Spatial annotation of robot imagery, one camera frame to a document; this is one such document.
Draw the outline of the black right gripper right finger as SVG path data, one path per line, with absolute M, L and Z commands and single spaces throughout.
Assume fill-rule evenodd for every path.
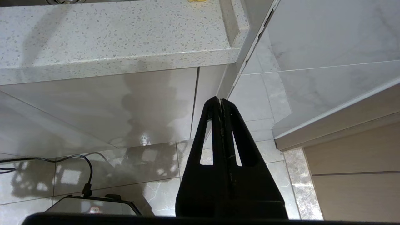
M 235 216 L 287 219 L 284 199 L 238 108 L 222 101 L 229 205 Z

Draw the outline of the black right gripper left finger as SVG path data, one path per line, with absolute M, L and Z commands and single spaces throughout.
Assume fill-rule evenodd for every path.
M 212 97 L 204 104 L 176 197 L 177 217 L 214 217 L 229 196 L 228 173 L 221 136 L 221 104 Z M 208 122 L 212 127 L 212 165 L 200 163 Z

